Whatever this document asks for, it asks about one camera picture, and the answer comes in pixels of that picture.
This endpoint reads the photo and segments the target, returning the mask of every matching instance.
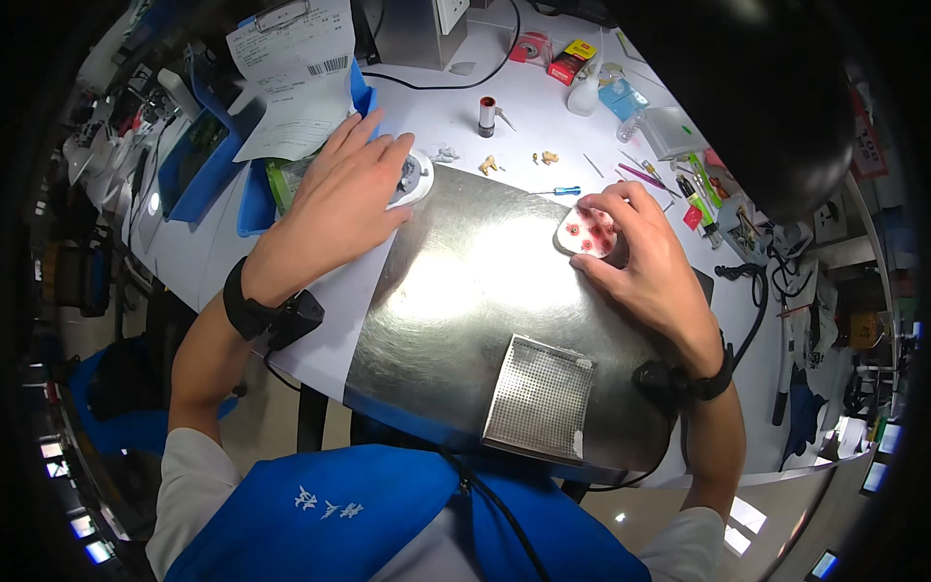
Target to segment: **screwdriver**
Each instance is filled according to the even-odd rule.
[[[547,190],[545,192],[531,192],[530,194],[552,194],[554,196],[565,196],[571,194],[573,196],[578,196],[582,194],[582,188],[578,186],[573,186],[572,188],[554,188],[553,190]]]

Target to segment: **person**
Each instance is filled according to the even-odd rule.
[[[368,142],[382,116],[355,114],[331,135],[291,210],[242,264],[242,297],[281,305],[412,218],[408,208],[385,206],[413,136]],[[717,320],[655,200],[638,183],[619,183],[579,205],[614,218],[629,260],[617,269],[576,255],[572,265],[665,334],[691,377],[717,375],[725,365]],[[159,580],[714,576],[746,448],[733,382],[687,410],[692,487],[681,513],[635,557],[548,476],[517,473],[513,464],[365,445],[262,461],[242,479],[223,451],[217,407],[250,349],[221,292],[178,351],[146,547]]]

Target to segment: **floor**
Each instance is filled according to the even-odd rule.
[[[130,301],[137,309],[128,312],[124,322],[127,337],[144,330],[144,299],[130,290]],[[81,318],[75,309],[60,308],[66,357],[86,358],[113,341],[112,309],[102,318]],[[295,453],[299,395],[250,356],[245,378],[248,395],[220,421],[223,448],[242,474],[260,460]],[[323,448],[349,444],[350,411],[331,400],[327,410]],[[743,555],[725,544],[718,579],[725,582],[752,582],[761,579],[782,551],[802,515],[811,507],[827,472],[792,480],[741,488],[737,496],[758,509],[765,521],[759,531],[741,531],[749,544]],[[624,546],[636,552],[679,511],[683,489],[626,489],[588,494],[582,508],[600,521]]]

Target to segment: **paper document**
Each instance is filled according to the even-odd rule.
[[[310,156],[349,113],[356,44],[349,0],[287,4],[233,31],[226,43],[267,102],[233,161]]]

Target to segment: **metal mesh tray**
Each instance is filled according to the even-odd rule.
[[[482,442],[581,464],[586,407],[597,366],[585,356],[513,335]]]

